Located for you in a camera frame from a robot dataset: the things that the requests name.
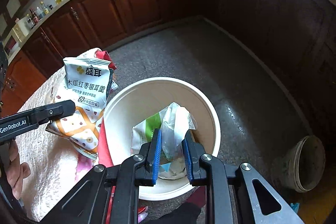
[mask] gray floor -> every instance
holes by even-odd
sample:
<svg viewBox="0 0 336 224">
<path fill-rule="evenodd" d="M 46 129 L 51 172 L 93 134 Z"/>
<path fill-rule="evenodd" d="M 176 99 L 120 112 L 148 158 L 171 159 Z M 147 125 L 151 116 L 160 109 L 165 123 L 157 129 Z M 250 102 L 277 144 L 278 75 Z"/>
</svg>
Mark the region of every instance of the gray floor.
<svg viewBox="0 0 336 224">
<path fill-rule="evenodd" d="M 200 89 L 221 127 L 218 158 L 249 162 L 270 181 L 272 160 L 307 132 L 293 106 L 263 68 L 239 45 L 200 20 L 142 37 L 112 52 L 119 91 L 149 77 L 174 77 Z M 190 193 L 148 202 L 147 220 L 177 208 Z M 204 212 L 199 217 L 204 223 Z"/>
</svg>

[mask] white bucket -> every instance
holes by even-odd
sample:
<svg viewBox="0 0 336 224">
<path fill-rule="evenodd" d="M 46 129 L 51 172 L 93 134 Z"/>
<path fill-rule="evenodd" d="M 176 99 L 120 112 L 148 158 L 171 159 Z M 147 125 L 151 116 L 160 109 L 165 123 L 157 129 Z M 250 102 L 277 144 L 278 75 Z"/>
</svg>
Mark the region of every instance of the white bucket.
<svg viewBox="0 0 336 224">
<path fill-rule="evenodd" d="M 155 77 L 124 88 L 106 106 L 106 139 L 114 165 L 130 157 L 132 127 L 172 102 L 184 106 L 193 115 L 198 127 L 193 131 L 195 139 L 203 144 L 208 154 L 218 155 L 221 129 L 209 99 L 187 82 Z M 158 179 L 154 187 L 140 187 L 139 198 L 165 200 L 180 196 L 192 188 L 187 177 L 178 180 Z"/>
<path fill-rule="evenodd" d="M 325 165 L 325 151 L 316 136 L 302 138 L 282 158 L 276 158 L 272 165 L 272 181 L 278 186 L 307 192 L 319 183 Z"/>
</svg>

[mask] white trash bin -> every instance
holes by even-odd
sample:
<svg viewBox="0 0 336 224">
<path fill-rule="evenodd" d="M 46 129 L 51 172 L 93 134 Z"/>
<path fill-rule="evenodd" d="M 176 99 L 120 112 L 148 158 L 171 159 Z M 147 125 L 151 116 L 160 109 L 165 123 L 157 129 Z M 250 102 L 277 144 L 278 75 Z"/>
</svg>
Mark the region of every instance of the white trash bin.
<svg viewBox="0 0 336 224">
<path fill-rule="evenodd" d="M 185 107 L 196 120 L 195 139 L 205 151 L 218 155 L 221 129 L 217 113 L 209 99 L 196 87 L 179 79 L 155 77 L 138 81 L 121 90 L 106 106 L 106 139 L 114 165 L 130 157 L 133 126 L 159 112 L 170 103 Z M 157 179 L 154 187 L 140 187 L 139 198 L 165 200 L 180 196 L 193 187 L 187 177 L 177 180 Z"/>
</svg>

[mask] person's leg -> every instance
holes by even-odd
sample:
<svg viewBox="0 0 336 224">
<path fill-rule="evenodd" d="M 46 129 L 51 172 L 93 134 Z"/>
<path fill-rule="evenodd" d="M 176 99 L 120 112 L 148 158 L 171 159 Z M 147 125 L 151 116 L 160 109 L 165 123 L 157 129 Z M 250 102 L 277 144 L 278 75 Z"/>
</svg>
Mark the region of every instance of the person's leg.
<svg viewBox="0 0 336 224">
<path fill-rule="evenodd" d="M 189 198 L 177 209 L 159 219 L 150 220 L 148 224 L 196 224 L 205 205 L 205 187 L 196 189 Z"/>
</svg>

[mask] white textured cloth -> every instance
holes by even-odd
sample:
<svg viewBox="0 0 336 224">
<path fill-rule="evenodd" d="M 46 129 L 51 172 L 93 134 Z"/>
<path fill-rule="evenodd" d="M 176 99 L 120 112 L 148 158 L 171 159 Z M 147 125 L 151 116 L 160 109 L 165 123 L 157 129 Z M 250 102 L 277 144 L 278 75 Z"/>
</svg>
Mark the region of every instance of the white textured cloth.
<svg viewBox="0 0 336 224">
<path fill-rule="evenodd" d="M 79 57 L 92 58 L 98 48 Z M 21 107 L 19 112 L 52 103 L 50 93 L 65 76 L 62 67 L 55 72 Z M 22 199 L 27 216 L 40 221 L 75 185 L 78 152 L 64 138 L 45 131 L 47 124 L 16 138 L 20 162 L 27 162 L 31 175 L 24 179 Z"/>
</svg>

